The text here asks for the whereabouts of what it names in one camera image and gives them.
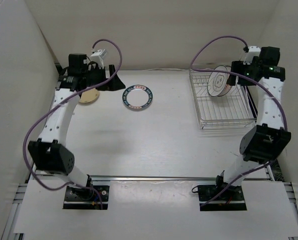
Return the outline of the white plate green rim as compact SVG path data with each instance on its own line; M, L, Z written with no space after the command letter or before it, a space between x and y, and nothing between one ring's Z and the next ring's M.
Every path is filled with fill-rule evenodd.
M127 87L122 94L125 107L133 111L147 109L153 101L153 92L145 85L136 84Z

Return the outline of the cream plate with black spot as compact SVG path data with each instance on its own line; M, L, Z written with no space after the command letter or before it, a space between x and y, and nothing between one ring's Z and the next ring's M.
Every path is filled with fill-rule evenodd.
M97 89L93 88L81 94L79 103L83 105L92 104L99 98L99 96L100 92Z

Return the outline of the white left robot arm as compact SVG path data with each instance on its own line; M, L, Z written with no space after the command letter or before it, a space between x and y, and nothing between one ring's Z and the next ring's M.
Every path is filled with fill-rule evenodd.
M24 152L29 153L37 170L62 179L76 189L82 200L94 194L90 176L75 165L74 154L66 147L67 133L76 106L81 96L89 90L118 91L126 86L117 75L113 64L105 69L103 54L95 51L91 56L72 53L68 66L59 74L53 103L39 123L45 122L37 140L24 140Z

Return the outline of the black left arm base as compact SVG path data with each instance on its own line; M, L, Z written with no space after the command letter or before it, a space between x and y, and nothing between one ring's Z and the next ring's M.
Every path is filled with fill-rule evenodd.
M63 209L65 210L107 210L109 205L109 185L93 185L101 197L92 190L66 187Z

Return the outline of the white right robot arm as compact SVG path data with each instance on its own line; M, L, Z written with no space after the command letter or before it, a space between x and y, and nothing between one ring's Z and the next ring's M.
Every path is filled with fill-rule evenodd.
M278 47L250 46L244 60L231 63L230 80L237 77L238 85L257 88L257 118L241 139L237 160L216 178L213 193L219 200L236 191L247 175L276 160L291 140L281 106L286 71L279 66L280 56Z

